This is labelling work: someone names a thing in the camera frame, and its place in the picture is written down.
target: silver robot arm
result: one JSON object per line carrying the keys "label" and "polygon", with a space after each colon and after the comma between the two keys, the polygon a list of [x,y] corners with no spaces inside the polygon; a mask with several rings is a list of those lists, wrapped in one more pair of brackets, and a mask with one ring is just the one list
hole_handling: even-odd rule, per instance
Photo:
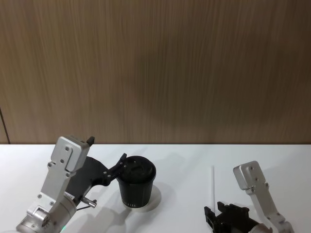
{"label": "silver robot arm", "polygon": [[19,233],[59,233],[77,211],[76,205],[65,190],[70,179],[80,169],[94,137],[87,142],[73,136],[57,140],[49,172],[41,192],[27,210],[26,217],[16,227]]}
{"label": "silver robot arm", "polygon": [[269,192],[269,184],[266,183],[257,161],[237,166],[233,169],[233,173],[240,189],[245,190],[251,197],[261,221],[271,227],[268,230],[263,224],[259,224],[252,232],[294,233],[291,224],[277,211]]}

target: black paper cup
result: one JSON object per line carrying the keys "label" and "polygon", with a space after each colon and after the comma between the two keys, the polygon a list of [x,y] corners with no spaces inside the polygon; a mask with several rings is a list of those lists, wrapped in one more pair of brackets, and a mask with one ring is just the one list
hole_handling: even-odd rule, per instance
{"label": "black paper cup", "polygon": [[150,199],[156,167],[141,156],[128,157],[123,164],[126,169],[117,178],[122,201],[131,208],[143,207]]}

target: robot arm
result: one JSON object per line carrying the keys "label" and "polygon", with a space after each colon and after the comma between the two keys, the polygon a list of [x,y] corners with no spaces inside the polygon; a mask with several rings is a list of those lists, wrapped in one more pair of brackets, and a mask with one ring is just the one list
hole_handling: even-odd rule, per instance
{"label": "robot arm", "polygon": [[206,221],[214,233],[294,233],[291,224],[285,221],[276,209],[269,192],[269,184],[257,161],[242,164],[233,169],[242,190],[250,195],[254,207],[263,223],[259,224],[248,216],[249,209],[233,204],[218,202],[216,216],[208,207],[204,208]]}
{"label": "robot arm", "polygon": [[87,157],[94,137],[87,142],[73,136],[57,140],[48,174],[41,192],[27,210],[26,217],[17,225],[18,233],[59,233],[84,202],[95,208],[96,203],[85,195],[95,185],[108,186],[123,171],[124,154],[111,169]]}

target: white tabletop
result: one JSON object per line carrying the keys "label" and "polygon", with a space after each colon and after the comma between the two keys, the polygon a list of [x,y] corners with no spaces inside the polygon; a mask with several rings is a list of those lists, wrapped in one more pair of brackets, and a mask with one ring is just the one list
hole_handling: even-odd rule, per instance
{"label": "white tabletop", "polygon": [[[0,232],[13,230],[25,217],[41,189],[53,147],[0,145]],[[89,192],[87,197],[98,200],[97,207],[78,211],[63,232],[211,232],[204,216],[204,206],[212,205],[210,166],[215,169],[215,201],[246,206],[259,221],[232,172],[237,165],[257,160],[279,212],[296,233],[306,233],[311,220],[310,151],[310,145],[93,145],[88,155],[108,168],[124,152],[154,163],[151,205],[126,209],[118,182],[113,181]]]}

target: wood grain panel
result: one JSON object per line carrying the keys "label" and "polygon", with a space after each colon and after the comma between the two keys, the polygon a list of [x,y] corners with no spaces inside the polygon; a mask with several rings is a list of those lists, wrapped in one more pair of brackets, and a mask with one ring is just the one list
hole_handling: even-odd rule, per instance
{"label": "wood grain panel", "polygon": [[2,0],[13,143],[311,142],[308,0]]}

